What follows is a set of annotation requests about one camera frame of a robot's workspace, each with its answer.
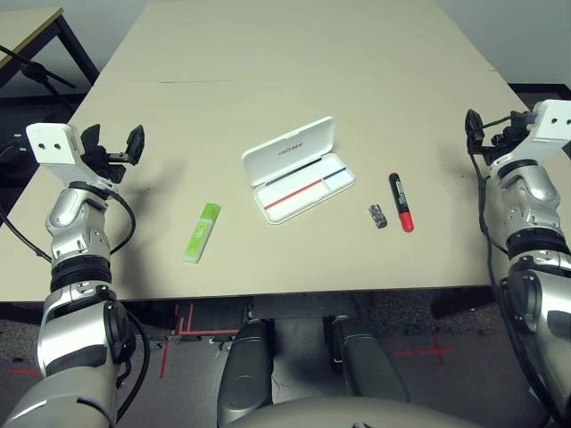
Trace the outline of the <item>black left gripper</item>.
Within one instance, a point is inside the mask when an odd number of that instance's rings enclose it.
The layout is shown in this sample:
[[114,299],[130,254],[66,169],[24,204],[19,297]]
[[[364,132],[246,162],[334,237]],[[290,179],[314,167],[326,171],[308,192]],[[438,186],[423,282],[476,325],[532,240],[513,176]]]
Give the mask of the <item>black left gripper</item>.
[[101,126],[94,124],[81,134],[81,142],[85,149],[82,160],[99,176],[114,184],[120,184],[125,173],[125,164],[138,164],[145,148],[145,132],[142,125],[130,131],[126,152],[108,153],[99,144]]

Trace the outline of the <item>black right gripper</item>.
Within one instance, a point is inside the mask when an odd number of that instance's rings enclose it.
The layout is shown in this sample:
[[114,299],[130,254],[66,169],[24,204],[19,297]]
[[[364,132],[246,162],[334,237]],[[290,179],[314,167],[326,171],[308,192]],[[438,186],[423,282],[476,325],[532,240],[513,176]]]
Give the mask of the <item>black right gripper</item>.
[[[469,109],[465,117],[468,153],[481,154],[484,163],[491,164],[513,145],[517,131],[527,131],[527,127],[535,123],[535,118],[533,111],[511,111],[510,116],[483,123],[481,116]],[[485,130],[495,129],[499,125],[504,125],[503,130],[486,139]]]

